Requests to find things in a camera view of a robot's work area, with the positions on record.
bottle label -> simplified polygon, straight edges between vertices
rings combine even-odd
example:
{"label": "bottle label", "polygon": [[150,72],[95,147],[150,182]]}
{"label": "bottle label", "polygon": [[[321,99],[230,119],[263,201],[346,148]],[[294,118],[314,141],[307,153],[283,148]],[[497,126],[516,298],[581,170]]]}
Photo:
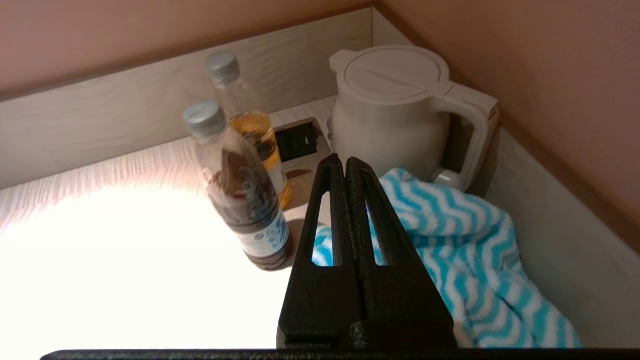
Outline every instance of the bottle label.
{"label": "bottle label", "polygon": [[282,168],[282,161],[278,160],[276,166],[269,170],[269,178],[273,183],[276,194],[280,195],[287,184],[287,178],[284,176],[284,170]]}
{"label": "bottle label", "polygon": [[264,229],[256,233],[236,233],[244,252],[255,258],[266,258],[284,247],[289,239],[289,226],[284,218],[282,209]]}

kettle spout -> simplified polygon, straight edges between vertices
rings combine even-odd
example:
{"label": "kettle spout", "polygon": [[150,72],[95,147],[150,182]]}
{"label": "kettle spout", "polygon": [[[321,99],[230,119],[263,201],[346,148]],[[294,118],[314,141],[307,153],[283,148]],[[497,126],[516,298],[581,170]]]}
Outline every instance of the kettle spout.
{"label": "kettle spout", "polygon": [[355,59],[357,54],[357,51],[350,50],[340,50],[333,54],[333,56],[329,58],[329,67],[331,67],[331,71],[337,74],[343,66]]}

blue and white striped towel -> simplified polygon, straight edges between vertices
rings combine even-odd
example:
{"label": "blue and white striped towel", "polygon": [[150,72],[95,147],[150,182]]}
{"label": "blue and white striped towel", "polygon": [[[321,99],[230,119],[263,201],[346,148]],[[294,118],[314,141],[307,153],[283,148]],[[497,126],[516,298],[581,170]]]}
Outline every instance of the blue and white striped towel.
{"label": "blue and white striped towel", "polygon": [[[380,183],[451,312],[461,346],[580,347],[571,323],[522,269],[509,215],[399,168]],[[370,227],[376,262],[382,265],[371,222]],[[329,227],[318,227],[313,261],[332,265]]]}

kettle handle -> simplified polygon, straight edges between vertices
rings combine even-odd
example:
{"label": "kettle handle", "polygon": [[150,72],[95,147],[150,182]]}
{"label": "kettle handle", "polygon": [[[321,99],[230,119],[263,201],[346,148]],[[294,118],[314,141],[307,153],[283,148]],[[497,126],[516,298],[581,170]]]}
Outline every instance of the kettle handle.
{"label": "kettle handle", "polygon": [[498,123],[497,100],[471,88],[456,84],[441,99],[431,101],[434,112],[453,113],[467,119],[474,127],[474,133],[465,155],[460,173],[439,168],[433,182],[466,191],[471,186],[484,160],[489,143]]}

bottle cap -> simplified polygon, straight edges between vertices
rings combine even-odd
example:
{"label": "bottle cap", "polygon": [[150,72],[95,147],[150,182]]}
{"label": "bottle cap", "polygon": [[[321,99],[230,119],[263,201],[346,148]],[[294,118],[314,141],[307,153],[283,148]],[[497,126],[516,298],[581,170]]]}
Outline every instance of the bottle cap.
{"label": "bottle cap", "polygon": [[197,102],[182,114],[189,132],[198,138],[222,134],[227,129],[225,114],[217,101]]}
{"label": "bottle cap", "polygon": [[234,53],[215,53],[207,58],[207,71],[214,83],[230,83],[240,77],[240,64]]}

